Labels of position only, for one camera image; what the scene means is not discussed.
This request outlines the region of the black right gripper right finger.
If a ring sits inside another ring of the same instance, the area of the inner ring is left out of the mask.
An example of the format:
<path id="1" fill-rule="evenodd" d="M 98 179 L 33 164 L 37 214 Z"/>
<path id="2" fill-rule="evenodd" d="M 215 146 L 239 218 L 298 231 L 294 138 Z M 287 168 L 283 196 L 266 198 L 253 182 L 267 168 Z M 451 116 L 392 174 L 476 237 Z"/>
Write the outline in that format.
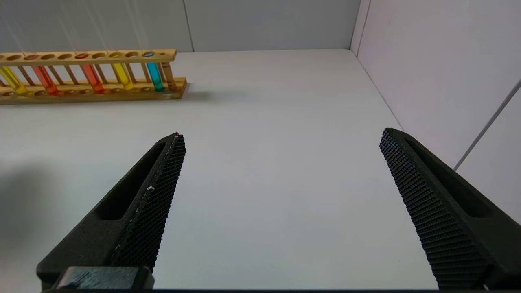
<path id="1" fill-rule="evenodd" d="M 521 227 L 412 136 L 379 144 L 439 289 L 519 289 Z"/>

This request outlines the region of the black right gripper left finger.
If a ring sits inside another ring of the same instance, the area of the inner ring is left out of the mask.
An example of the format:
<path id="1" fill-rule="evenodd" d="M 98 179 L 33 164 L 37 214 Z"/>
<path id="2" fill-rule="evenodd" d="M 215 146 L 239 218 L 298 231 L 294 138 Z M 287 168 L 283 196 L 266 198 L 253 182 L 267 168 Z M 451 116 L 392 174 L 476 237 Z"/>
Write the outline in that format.
<path id="1" fill-rule="evenodd" d="M 185 156 L 177 132 L 156 142 L 39 262 L 41 284 L 72 266 L 154 269 Z"/>

